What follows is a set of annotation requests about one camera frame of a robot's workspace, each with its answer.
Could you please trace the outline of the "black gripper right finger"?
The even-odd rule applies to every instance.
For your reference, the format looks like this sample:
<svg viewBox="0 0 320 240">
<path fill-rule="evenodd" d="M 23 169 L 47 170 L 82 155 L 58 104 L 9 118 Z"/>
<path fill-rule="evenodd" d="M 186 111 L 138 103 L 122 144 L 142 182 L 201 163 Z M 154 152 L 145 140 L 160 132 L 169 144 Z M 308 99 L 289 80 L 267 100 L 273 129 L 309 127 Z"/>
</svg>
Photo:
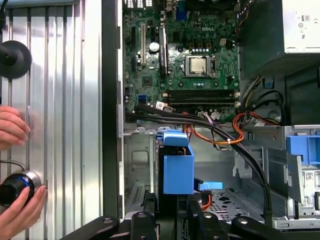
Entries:
<svg viewBox="0 0 320 240">
<path fill-rule="evenodd" d="M 319 231 L 281 232 L 248 216 L 230 224 L 203 212 L 195 198 L 188 200 L 188 234 L 191 240 L 318 240 Z"/>
</svg>

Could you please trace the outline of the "person left hand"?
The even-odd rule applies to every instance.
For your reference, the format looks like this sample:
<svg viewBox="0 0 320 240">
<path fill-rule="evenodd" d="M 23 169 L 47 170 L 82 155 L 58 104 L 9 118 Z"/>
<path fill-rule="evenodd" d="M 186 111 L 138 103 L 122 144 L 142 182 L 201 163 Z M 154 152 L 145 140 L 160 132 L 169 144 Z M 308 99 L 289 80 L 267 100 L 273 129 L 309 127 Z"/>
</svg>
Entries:
<svg viewBox="0 0 320 240">
<path fill-rule="evenodd" d="M 0 106 L 0 150 L 23 146 L 28 140 L 30 127 L 13 107 Z"/>
</svg>

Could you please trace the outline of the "person right hand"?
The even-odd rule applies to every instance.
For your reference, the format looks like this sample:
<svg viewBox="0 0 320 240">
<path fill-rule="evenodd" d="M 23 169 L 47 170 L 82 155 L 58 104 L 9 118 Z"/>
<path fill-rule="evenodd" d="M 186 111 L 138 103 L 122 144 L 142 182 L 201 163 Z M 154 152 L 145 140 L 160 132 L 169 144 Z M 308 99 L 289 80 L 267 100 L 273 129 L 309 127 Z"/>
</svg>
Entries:
<svg viewBox="0 0 320 240">
<path fill-rule="evenodd" d="M 30 188 L 22 190 L 13 204 L 0 215 L 0 238 L 9 240 L 20 232 L 34 225 L 41 216 L 41 212 L 47 197 L 47 188 L 39 187 L 31 200 Z"/>
</svg>

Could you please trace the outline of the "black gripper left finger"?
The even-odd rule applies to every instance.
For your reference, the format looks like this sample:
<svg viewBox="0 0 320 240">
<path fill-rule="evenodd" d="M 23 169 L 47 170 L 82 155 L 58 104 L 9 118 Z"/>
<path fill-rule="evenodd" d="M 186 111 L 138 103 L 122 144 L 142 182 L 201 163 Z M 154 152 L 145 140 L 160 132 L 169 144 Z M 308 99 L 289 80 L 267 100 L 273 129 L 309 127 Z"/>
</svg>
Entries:
<svg viewBox="0 0 320 240">
<path fill-rule="evenodd" d="M 156 203 L 154 193 L 147 193 L 142 211 L 130 212 L 123 221 L 100 216 L 64 236 L 63 240 L 156 240 Z"/>
</svg>

